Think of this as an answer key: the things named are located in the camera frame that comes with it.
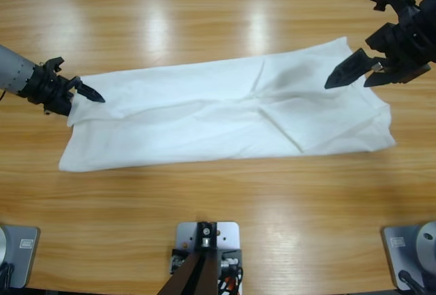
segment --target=wooden table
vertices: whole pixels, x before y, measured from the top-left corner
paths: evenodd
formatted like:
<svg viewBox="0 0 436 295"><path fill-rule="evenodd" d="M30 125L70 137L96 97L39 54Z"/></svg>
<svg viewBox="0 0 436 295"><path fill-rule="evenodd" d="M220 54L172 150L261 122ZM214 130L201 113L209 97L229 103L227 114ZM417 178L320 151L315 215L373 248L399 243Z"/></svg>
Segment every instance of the wooden table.
<svg viewBox="0 0 436 295"><path fill-rule="evenodd" d="M0 44L63 74L195 63L349 38L392 10L367 0L4 0ZM377 88L398 145L377 153L59 172L66 118L0 104L0 221L39 226L30 286L155 294L180 221L240 224L246 294L393 288L380 230L436 219L436 69Z"/></svg>

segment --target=label sticker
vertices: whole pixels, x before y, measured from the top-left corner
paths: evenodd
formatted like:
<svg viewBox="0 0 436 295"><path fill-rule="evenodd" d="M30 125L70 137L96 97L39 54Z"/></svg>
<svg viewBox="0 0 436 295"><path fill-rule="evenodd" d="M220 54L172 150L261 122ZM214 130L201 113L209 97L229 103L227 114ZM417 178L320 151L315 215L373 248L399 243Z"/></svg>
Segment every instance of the label sticker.
<svg viewBox="0 0 436 295"><path fill-rule="evenodd" d="M406 242L403 237L391 237L390 243L392 247L404 247L406 246Z"/></svg>
<svg viewBox="0 0 436 295"><path fill-rule="evenodd" d="M20 241L21 249L32 249L33 248L33 239L22 239Z"/></svg>

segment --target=white towel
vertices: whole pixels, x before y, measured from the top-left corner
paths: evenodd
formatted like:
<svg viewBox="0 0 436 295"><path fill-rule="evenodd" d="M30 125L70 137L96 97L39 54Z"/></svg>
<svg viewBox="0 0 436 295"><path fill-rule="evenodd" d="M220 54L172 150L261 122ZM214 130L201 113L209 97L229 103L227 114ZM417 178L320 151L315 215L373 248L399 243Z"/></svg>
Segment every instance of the white towel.
<svg viewBox="0 0 436 295"><path fill-rule="evenodd" d="M376 151L395 144L389 105L364 78L324 89L346 38L276 55L82 77L59 163L92 171L187 161Z"/></svg>

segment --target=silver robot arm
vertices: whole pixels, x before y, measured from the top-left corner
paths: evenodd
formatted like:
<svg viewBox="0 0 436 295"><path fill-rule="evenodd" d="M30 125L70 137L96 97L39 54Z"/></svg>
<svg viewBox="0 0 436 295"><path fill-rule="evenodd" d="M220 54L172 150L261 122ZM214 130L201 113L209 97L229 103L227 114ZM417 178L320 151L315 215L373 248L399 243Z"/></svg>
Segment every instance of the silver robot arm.
<svg viewBox="0 0 436 295"><path fill-rule="evenodd" d="M34 104L43 104L44 112L68 116L71 110L73 93L77 93L94 102L104 103L104 98L94 89L83 84L79 77L68 80L57 73L63 63L61 57L37 65L19 54L0 45L0 89Z"/></svg>

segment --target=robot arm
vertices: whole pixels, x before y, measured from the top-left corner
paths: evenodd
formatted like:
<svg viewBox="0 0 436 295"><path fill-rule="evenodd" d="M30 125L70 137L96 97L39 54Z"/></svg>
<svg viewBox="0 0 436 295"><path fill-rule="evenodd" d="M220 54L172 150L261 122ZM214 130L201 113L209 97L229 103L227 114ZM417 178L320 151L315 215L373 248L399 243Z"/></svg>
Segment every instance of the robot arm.
<svg viewBox="0 0 436 295"><path fill-rule="evenodd" d="M389 4L399 17L399 23L386 23L366 39L373 50L385 57L370 58L363 49L357 50L336 66L328 77L326 89L341 87L373 71L365 87L391 82L406 83L430 70L428 63L436 62L436 0L371 0L374 10L384 11Z"/></svg>
<svg viewBox="0 0 436 295"><path fill-rule="evenodd" d="M79 77L68 80L57 73L63 63L61 57L37 65L0 45L0 89L29 102L43 104L44 112L68 116L71 110L73 87L77 93L94 102L104 103L104 98L94 89L83 84Z"/></svg>

